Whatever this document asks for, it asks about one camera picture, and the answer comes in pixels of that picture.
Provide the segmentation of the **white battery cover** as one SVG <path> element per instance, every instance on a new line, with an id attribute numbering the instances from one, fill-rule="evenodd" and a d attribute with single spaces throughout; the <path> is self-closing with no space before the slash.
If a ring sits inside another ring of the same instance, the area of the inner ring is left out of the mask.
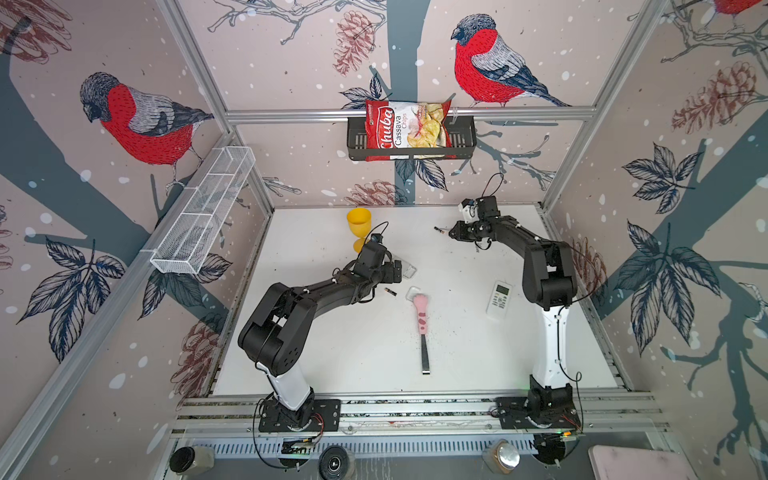
<path id="1" fill-rule="evenodd" d="M 409 288 L 409 290 L 406 293 L 406 300 L 409 302 L 412 302 L 416 296 L 420 295 L 422 293 L 421 289 L 416 286 L 412 286 Z"/>

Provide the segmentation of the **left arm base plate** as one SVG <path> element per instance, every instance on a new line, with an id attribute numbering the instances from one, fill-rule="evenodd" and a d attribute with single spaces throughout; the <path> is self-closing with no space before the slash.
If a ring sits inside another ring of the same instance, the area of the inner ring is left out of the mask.
<path id="1" fill-rule="evenodd" d="M 256 424 L 260 433 L 336 432 L 340 417 L 338 399 L 309 397 L 297 410 L 290 410 L 277 399 L 269 398 L 256 413 Z"/>

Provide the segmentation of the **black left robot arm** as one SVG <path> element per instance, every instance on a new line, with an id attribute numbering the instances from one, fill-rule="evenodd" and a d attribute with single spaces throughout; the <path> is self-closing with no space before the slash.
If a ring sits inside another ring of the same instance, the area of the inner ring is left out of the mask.
<path id="1" fill-rule="evenodd" d="M 378 285 L 397 284 L 402 279 L 402 262 L 376 234 L 329 279 L 298 287 L 274 283 L 267 289 L 237 339 L 273 389 L 273 395 L 256 410 L 261 432 L 338 429 L 340 402 L 316 404 L 315 392 L 299 365 L 311 326 L 317 317 L 334 309 L 372 301 Z"/>

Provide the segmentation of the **white remote control with buttons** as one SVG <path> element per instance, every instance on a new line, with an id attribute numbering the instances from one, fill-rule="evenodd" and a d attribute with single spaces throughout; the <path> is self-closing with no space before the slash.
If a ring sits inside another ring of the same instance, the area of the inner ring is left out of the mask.
<path id="1" fill-rule="evenodd" d="M 486 315 L 488 318 L 495 321 L 502 321 L 506 317 L 511 290 L 511 286 L 505 282 L 496 281 L 494 283 L 486 308 Z"/>

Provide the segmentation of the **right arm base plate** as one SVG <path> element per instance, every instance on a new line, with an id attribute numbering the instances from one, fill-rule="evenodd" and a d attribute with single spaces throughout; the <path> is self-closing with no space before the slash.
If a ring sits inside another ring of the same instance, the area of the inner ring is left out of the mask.
<path id="1" fill-rule="evenodd" d="M 531 402 L 526 397 L 498 397 L 495 402 L 492 413 L 504 430 L 578 430 L 582 426 L 579 411 L 572 404 Z"/>

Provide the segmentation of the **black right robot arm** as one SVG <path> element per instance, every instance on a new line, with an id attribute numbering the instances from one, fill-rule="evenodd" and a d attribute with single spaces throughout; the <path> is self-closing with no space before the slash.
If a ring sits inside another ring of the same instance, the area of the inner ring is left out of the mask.
<path id="1" fill-rule="evenodd" d="M 580 419 L 573 394 L 578 381 L 567 374 L 565 335 L 569 308 L 577 295 L 572 248 L 541 237 L 514 217 L 504 215 L 493 195 L 465 199 L 459 205 L 462 219 L 449 230 L 449 237 L 479 246 L 500 243 L 523 260 L 521 287 L 526 300 L 535 306 L 539 327 L 538 358 L 529 376 L 523 404 L 528 420 L 547 428 L 558 421 L 578 428 Z"/>

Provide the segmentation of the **white AC remote with display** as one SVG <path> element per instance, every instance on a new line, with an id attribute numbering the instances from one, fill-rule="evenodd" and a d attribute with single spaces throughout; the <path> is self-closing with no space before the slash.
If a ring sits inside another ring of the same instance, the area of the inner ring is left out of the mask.
<path id="1" fill-rule="evenodd" d="M 406 279 L 411 279 L 417 273 L 417 268 L 406 260 L 401 260 L 402 276 Z"/>

